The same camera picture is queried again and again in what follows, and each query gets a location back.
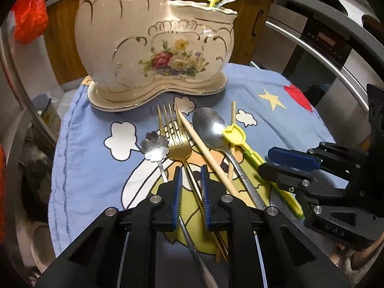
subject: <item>digital display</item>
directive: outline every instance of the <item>digital display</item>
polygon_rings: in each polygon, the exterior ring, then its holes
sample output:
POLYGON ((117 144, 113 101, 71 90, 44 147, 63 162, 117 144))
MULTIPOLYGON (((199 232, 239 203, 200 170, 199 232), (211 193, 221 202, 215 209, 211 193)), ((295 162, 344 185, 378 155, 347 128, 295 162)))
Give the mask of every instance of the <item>digital display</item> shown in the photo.
POLYGON ((326 36, 322 32, 319 32, 319 38, 323 39, 325 42, 327 42, 330 46, 334 46, 336 42, 334 42, 330 37, 326 36))

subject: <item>cabinet handle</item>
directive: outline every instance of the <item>cabinet handle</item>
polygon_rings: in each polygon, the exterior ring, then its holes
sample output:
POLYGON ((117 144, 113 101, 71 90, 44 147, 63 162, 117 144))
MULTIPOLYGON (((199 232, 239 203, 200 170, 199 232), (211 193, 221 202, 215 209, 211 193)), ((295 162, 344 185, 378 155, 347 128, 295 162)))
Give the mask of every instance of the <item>cabinet handle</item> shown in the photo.
POLYGON ((256 37, 256 34, 255 34, 255 28, 256 28, 256 23, 257 21, 259 20, 259 17, 264 13, 264 10, 259 10, 259 12, 257 13, 257 16, 256 16, 256 19, 255 19, 255 22, 253 24, 253 28, 252 28, 252 37, 256 37))

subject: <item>yellow star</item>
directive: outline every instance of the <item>yellow star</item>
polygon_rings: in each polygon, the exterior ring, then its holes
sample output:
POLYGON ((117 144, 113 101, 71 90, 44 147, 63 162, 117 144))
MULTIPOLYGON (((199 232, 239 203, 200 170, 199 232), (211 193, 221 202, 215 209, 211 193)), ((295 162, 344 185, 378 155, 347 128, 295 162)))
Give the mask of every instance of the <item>yellow star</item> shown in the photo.
POLYGON ((279 101, 279 97, 277 95, 269 94, 266 89, 264 89, 265 94, 258 94, 263 99, 267 99, 271 103, 272 111, 275 110, 276 105, 279 105, 286 109, 286 107, 279 101))

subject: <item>red heart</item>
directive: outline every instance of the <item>red heart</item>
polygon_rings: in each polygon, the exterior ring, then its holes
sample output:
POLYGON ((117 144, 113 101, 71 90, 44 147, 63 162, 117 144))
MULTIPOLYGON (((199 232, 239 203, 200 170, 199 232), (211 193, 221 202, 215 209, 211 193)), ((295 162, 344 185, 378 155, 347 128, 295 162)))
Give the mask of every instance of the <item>red heart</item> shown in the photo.
POLYGON ((289 87, 285 85, 284 90, 296 101, 297 104, 304 107, 306 110, 313 112, 311 103, 307 100, 299 88, 291 84, 289 87))

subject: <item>gold fork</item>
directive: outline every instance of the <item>gold fork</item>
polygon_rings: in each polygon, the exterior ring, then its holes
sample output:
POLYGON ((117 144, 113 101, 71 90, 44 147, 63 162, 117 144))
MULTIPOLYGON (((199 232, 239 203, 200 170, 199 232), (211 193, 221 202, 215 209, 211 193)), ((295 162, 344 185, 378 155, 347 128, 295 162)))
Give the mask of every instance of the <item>gold fork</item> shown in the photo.
MULTIPOLYGON (((170 104, 168 104, 168 109, 167 111, 166 105, 163 104, 163 111, 164 111, 164 121, 167 126, 167 133, 164 128, 163 124, 163 116, 160 110, 160 106, 157 106, 157 115, 159 117, 159 127, 160 127, 160 134, 164 135, 165 137, 168 138, 168 157, 172 160, 177 160, 183 163, 184 168, 187 173, 187 177, 189 182, 191 183, 193 193, 195 195, 197 204, 201 210, 201 212, 204 214, 203 210, 203 199, 201 196, 201 188, 197 183, 197 180, 193 176, 193 172, 191 170, 191 167, 189 166, 187 159, 192 153, 192 147, 191 144, 189 144, 189 139, 187 137, 187 134, 185 132, 183 123, 181 122, 180 116, 179 116, 179 111, 177 109, 177 105, 174 104, 175 106, 175 112, 176 112, 176 119, 177 119, 177 127, 175 125, 175 120, 172 115, 172 108, 170 104)), ((222 235, 219 232, 213 232, 212 236, 214 238, 214 241, 216 243, 216 247, 220 250, 223 258, 228 262, 228 249, 226 246, 226 243, 222 237, 222 235)))

